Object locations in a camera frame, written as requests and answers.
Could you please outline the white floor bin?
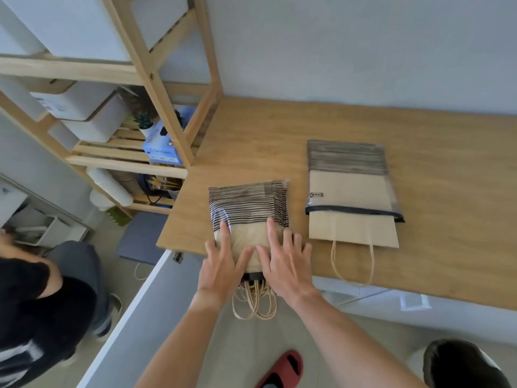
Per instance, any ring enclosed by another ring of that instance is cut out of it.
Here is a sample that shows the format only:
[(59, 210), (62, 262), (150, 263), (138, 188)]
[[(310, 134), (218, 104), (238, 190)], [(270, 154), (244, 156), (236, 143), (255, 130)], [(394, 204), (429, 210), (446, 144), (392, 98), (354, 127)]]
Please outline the white floor bin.
[(53, 248), (64, 242), (71, 226), (57, 216), (47, 215), (32, 206), (16, 212), (6, 223), (15, 243), (29, 247)]

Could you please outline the person's left hand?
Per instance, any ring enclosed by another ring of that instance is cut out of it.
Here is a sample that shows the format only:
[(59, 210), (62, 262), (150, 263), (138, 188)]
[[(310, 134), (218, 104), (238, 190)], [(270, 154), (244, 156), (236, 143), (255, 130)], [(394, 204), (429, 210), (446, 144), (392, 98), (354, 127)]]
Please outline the person's left hand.
[(232, 255), (230, 230), (225, 221), (220, 222), (219, 264), (209, 265), (204, 259), (198, 278), (196, 299), (202, 307), (220, 310), (235, 293), (242, 277), (235, 269), (236, 261)]

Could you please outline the white paper roll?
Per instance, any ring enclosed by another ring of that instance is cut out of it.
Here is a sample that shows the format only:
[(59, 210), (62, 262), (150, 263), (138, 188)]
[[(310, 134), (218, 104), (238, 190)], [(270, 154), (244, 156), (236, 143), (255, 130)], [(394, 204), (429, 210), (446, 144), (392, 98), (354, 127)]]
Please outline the white paper roll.
[(106, 170), (87, 167), (87, 175), (121, 206), (128, 207), (134, 202), (133, 196)]

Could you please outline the white box with wooden lid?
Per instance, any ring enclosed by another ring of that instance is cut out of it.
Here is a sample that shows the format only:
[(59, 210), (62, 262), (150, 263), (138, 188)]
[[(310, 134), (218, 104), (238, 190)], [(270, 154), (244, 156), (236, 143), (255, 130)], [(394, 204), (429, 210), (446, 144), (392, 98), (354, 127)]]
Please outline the white box with wooden lid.
[(55, 118), (80, 122), (87, 120), (117, 87), (112, 83), (57, 78), (36, 78), (25, 86)]

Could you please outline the bin with black bag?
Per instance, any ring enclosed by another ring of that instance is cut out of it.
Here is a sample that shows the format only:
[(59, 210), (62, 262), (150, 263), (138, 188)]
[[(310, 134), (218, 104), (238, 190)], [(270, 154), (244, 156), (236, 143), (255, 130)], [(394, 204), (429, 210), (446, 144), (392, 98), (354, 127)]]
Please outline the bin with black bag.
[(485, 352), (460, 339), (431, 342), (423, 352), (422, 372), (429, 388), (512, 388)]

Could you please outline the thin pack of paper bags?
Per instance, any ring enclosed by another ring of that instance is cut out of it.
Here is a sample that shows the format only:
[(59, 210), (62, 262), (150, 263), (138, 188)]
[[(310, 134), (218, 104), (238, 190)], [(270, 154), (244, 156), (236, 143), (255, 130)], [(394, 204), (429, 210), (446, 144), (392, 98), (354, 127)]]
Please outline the thin pack of paper bags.
[[(399, 248), (397, 223), (405, 217), (393, 188), (385, 148), (380, 144), (307, 141), (308, 236), (331, 242), (330, 263), (349, 285), (371, 285), (374, 247)], [(337, 267), (339, 243), (368, 247), (370, 273), (362, 282), (347, 281)]]

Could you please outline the person's left forearm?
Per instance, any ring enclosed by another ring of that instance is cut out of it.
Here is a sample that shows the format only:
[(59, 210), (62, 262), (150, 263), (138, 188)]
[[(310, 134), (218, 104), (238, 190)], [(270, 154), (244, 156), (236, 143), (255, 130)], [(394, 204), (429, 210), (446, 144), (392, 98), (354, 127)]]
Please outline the person's left forearm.
[(196, 388), (218, 317), (228, 298), (228, 292), (198, 290), (134, 388)]

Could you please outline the blue cardboard glove box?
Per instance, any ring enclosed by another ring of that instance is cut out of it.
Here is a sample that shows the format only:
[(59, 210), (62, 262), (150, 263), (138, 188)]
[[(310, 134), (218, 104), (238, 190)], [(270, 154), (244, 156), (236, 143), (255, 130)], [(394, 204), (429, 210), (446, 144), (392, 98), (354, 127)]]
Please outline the blue cardboard glove box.
[[(175, 107), (175, 113), (182, 130), (186, 129), (196, 109), (195, 106), (188, 105), (178, 105)], [(166, 131), (163, 121), (160, 119), (147, 130), (146, 140), (143, 143), (143, 151), (149, 156), (152, 162), (183, 165), (171, 141), (171, 137)]]

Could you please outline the red slipper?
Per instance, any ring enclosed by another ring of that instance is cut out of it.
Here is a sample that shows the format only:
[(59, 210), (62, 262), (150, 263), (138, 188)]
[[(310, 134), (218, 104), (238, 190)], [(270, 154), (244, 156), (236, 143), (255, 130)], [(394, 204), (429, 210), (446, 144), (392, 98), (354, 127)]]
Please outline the red slipper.
[(295, 350), (282, 354), (255, 388), (297, 388), (303, 374), (301, 355)]

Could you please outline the person's right forearm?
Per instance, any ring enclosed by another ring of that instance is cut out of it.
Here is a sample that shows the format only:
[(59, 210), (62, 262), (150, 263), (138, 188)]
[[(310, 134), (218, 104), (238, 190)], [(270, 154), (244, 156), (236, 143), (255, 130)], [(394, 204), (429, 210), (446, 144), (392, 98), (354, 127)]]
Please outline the person's right forearm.
[(291, 301), (341, 388), (427, 388), (402, 362), (319, 292)]

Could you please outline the thick pack of paper bags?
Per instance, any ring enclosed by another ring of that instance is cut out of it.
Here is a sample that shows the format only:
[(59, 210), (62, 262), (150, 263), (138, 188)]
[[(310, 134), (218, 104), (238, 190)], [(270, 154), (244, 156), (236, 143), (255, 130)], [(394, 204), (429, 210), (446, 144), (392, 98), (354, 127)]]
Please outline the thick pack of paper bags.
[(241, 282), (232, 297), (234, 315), (240, 320), (272, 319), (277, 311), (277, 295), (263, 275), (256, 247), (270, 250), (267, 220), (275, 221), (279, 242), (289, 227), (288, 181), (267, 181), (238, 186), (210, 187), (208, 204), (216, 242), (221, 240), (220, 223), (229, 228), (235, 261), (248, 247), (254, 251)]

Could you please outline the green plastic object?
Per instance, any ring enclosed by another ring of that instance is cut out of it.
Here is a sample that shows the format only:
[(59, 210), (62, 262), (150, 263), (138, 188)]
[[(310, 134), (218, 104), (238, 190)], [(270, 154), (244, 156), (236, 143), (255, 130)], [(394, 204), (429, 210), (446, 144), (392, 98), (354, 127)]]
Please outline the green plastic object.
[(119, 227), (124, 227), (132, 221), (131, 215), (128, 215), (121, 208), (113, 206), (108, 208), (105, 213)]

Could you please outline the large white storage box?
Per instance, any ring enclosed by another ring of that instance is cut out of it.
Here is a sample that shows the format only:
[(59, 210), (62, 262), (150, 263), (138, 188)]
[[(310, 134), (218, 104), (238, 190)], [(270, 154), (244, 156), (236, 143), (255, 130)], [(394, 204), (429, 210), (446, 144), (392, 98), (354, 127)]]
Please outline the large white storage box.
[[(129, 62), (102, 0), (1, 0), (54, 56)], [(150, 49), (189, 9), (187, 0), (125, 0)]]

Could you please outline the person's right hand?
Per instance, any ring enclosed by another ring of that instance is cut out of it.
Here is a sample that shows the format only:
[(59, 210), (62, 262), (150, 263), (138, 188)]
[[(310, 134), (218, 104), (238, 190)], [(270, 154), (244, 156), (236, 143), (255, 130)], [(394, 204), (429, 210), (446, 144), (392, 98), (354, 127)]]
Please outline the person's right hand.
[(287, 256), (283, 252), (282, 241), (272, 218), (267, 220), (267, 234), (271, 250), (271, 277), (265, 277), (270, 287), (283, 297), (286, 303), (300, 316), (315, 311), (323, 299), (312, 282), (311, 266), (303, 263), (302, 236), (293, 233), (294, 254)]

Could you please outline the black holder with paint brushes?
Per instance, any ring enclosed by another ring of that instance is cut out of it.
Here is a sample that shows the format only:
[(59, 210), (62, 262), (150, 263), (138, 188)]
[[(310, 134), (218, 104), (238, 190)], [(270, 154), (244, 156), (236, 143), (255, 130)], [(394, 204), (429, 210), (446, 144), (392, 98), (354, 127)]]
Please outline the black holder with paint brushes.
[(136, 180), (147, 201), (152, 206), (156, 206), (159, 203), (172, 206), (172, 203), (165, 201), (175, 201), (184, 184), (184, 180), (181, 178), (149, 174), (138, 174)]

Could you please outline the white desk cabinet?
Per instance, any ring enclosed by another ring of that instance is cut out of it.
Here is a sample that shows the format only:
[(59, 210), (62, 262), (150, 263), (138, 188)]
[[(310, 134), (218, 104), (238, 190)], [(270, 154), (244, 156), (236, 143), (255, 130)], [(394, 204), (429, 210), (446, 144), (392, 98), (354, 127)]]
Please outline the white desk cabinet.
[[(191, 303), (201, 257), (183, 262), (165, 252), (143, 283), (77, 388), (134, 388), (140, 375)], [(433, 340), (458, 338), (476, 344), (517, 388), (517, 311), (374, 287), (346, 287), (315, 277), (324, 296), (417, 371), (417, 359)], [(301, 320), (278, 300), (274, 319), (241, 321), (227, 304), (216, 324), (198, 388), (253, 388), (285, 351), (300, 352), (305, 371), (299, 388), (337, 388)]]

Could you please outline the wooden shelf unit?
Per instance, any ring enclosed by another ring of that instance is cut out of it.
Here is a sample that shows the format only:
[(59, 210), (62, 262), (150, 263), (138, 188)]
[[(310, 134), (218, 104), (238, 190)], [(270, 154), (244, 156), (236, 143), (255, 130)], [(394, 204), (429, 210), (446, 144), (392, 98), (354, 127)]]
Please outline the wooden shelf unit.
[[(102, 0), (130, 57), (129, 62), (116, 62), (52, 55), (0, 0), (0, 114), (58, 160), (58, 168), (42, 172), (43, 177), (73, 171), (128, 215), (136, 210), (169, 213), (171, 206), (150, 205), (141, 189), (133, 192), (124, 187), (134, 202), (121, 206), (86, 169), (186, 178), (222, 93), (204, 1), (187, 0), (188, 11), (148, 49), (128, 2)], [(31, 96), (25, 83), (36, 78), (115, 84), (130, 116), (108, 142), (81, 141)], [(175, 113), (178, 105), (197, 108), (185, 130)], [(143, 151), (146, 139), (133, 120), (139, 112), (148, 112), (154, 122), (163, 121), (182, 166), (149, 159)]]

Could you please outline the dark grey floor mat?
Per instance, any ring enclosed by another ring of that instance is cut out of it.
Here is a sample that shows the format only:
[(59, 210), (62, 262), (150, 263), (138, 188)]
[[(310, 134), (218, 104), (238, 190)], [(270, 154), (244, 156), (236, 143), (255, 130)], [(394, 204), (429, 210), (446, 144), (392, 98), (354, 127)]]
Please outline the dark grey floor mat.
[(165, 250), (156, 246), (168, 216), (138, 212), (126, 226), (116, 254), (124, 259), (155, 266)]

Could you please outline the small potted green plant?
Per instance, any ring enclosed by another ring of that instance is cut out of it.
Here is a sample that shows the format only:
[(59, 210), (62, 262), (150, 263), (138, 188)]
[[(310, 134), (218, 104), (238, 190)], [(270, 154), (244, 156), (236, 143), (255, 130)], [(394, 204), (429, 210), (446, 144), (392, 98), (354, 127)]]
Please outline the small potted green plant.
[(134, 122), (137, 124), (140, 133), (145, 139), (148, 139), (152, 133), (155, 122), (148, 112), (139, 112), (133, 116)]

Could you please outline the white open storage box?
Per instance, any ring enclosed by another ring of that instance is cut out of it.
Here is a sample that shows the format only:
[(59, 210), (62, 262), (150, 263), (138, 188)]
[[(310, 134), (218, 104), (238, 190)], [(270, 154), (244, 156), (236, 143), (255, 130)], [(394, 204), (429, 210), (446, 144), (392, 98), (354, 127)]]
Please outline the white open storage box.
[(81, 141), (106, 143), (128, 116), (129, 108), (119, 93), (113, 91), (86, 120), (62, 119), (61, 122)]

